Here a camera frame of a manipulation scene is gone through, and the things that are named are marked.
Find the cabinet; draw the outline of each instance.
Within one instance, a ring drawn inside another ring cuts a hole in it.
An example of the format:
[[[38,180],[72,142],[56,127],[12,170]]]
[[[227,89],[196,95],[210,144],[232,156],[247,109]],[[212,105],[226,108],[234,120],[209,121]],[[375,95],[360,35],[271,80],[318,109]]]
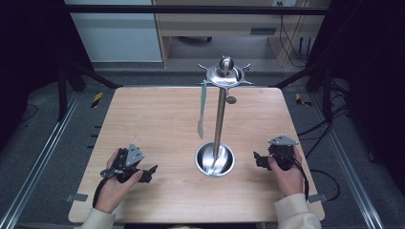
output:
[[[297,0],[295,7],[327,7],[330,0]],[[263,6],[271,7],[272,1],[264,0],[153,0],[157,6]],[[316,37],[324,16],[283,16],[286,32],[281,33],[280,15],[234,14],[156,14],[160,51],[166,66],[173,36],[268,36],[278,65],[284,67],[291,52],[288,38],[294,43],[298,37]]]
[[[150,0],[65,0],[79,5],[151,5]],[[71,13],[81,40],[95,63],[161,62],[152,13]]]

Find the wooden table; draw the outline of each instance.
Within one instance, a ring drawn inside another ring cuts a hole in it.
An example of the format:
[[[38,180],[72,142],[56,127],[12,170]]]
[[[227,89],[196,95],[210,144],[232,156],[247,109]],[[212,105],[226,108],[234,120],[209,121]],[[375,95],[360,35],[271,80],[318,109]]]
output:
[[[89,164],[78,189],[89,195],[75,201],[69,219],[84,221],[91,208],[100,171],[116,148],[134,142],[145,154],[140,169],[158,164],[150,183],[138,183],[115,213],[120,222],[204,223],[276,221],[273,202],[282,198],[275,176],[256,167],[253,151],[268,155],[267,140],[280,134],[298,139],[283,94],[279,89],[230,89],[236,104],[226,104],[222,142],[236,157],[232,172],[207,177],[194,156],[214,139],[219,89],[207,88],[204,139],[197,133],[201,88],[117,89]],[[316,189],[307,162],[309,194]],[[320,202],[309,205],[318,218],[325,214]]]

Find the tape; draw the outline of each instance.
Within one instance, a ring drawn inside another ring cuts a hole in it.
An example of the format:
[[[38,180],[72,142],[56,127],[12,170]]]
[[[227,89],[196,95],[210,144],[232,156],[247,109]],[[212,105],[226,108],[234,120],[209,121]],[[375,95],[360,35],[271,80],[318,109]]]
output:
[[[93,103],[92,103],[92,108],[97,107],[98,102],[100,101],[101,97],[102,97],[102,93],[97,93],[96,94],[95,99],[93,100]]]
[[[317,201],[325,202],[325,201],[328,201],[328,196],[325,194],[315,194],[315,195],[309,196],[308,201],[310,203],[317,202]]]
[[[303,102],[303,100],[301,99],[301,95],[299,95],[299,94],[295,95],[295,102],[297,104],[302,104],[302,105],[307,106],[307,107],[312,107],[312,103],[311,102]]]
[[[85,202],[87,200],[87,195],[84,195],[84,194],[68,194],[68,195],[66,195],[65,200],[68,201],[68,202],[73,202],[73,201]]]

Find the person's left hand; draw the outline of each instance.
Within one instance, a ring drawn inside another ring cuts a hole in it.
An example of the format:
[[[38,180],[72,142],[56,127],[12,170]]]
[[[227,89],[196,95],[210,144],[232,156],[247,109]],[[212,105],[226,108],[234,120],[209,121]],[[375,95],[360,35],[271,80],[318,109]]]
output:
[[[113,153],[107,162],[107,169],[111,167],[118,154],[118,149]],[[143,170],[138,170],[125,183],[120,183],[116,177],[111,177],[102,187],[96,209],[98,211],[111,214],[125,198],[129,190],[140,180]]]

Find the finger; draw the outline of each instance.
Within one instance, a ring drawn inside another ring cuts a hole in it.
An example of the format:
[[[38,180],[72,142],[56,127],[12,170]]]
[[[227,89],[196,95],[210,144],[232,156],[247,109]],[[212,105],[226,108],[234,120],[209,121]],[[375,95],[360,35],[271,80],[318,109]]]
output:
[[[114,160],[115,160],[116,157],[117,157],[118,150],[119,150],[119,149],[116,149],[116,150],[114,151],[114,153],[111,155],[110,159],[108,159],[108,161],[107,161],[107,169],[109,169],[109,168],[113,165]]]
[[[297,147],[295,147],[295,146],[293,147],[293,149],[294,149],[295,159],[296,159],[298,162],[300,162],[300,164],[301,164],[303,158],[301,157],[300,152],[298,151]]]
[[[277,161],[272,157],[268,157],[268,165],[270,166],[271,170],[275,173],[279,173],[282,171],[280,166],[277,164]]]
[[[125,188],[129,191],[142,178],[143,170],[138,170],[125,183]]]

